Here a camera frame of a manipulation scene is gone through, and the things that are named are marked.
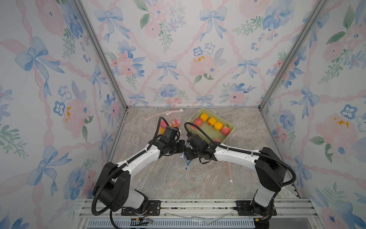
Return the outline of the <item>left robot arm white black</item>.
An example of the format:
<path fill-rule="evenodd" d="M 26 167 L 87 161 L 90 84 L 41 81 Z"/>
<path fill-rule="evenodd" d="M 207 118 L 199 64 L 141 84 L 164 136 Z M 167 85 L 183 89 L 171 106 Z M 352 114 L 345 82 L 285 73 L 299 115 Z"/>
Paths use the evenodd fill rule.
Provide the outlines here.
<path fill-rule="evenodd" d="M 107 163 L 92 192 L 92 214 L 99 216 L 108 210 L 117 212 L 120 209 L 126 209 L 135 215 L 145 214 L 148 197 L 140 191 L 130 190 L 131 180 L 162 156 L 183 153 L 185 141 L 180 139 L 180 133 L 177 127 L 167 127 L 163 134 L 155 133 L 145 148 L 129 159 L 117 164 Z"/>

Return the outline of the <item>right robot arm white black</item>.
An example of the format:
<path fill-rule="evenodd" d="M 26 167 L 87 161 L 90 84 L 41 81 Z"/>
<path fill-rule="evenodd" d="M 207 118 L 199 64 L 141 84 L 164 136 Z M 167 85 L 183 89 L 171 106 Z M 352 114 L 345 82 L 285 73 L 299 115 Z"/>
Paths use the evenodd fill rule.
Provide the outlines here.
<path fill-rule="evenodd" d="M 188 160 L 198 158 L 224 161 L 255 171 L 260 185 L 247 210 L 265 219 L 272 215 L 274 198 L 281 191 L 287 172 L 287 168 L 272 149 L 264 147 L 262 150 L 245 150 L 216 141 L 207 143 L 197 134 L 189 136 L 187 142 L 190 146 L 185 152 Z"/>

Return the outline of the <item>blue zipper clear bag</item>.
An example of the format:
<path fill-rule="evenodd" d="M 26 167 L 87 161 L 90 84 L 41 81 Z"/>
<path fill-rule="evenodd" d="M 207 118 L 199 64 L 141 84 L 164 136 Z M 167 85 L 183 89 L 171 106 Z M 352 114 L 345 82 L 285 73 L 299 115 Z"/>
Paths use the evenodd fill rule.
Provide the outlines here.
<path fill-rule="evenodd" d="M 185 150 L 182 153 L 183 161 L 185 163 L 185 170 L 188 169 L 188 167 L 189 167 L 189 165 L 191 163 L 191 160 L 188 159 L 187 154 L 186 154 L 187 153 L 187 150 L 191 150 L 191 149 L 192 149 L 191 146 L 188 143 L 186 143 L 185 144 Z"/>

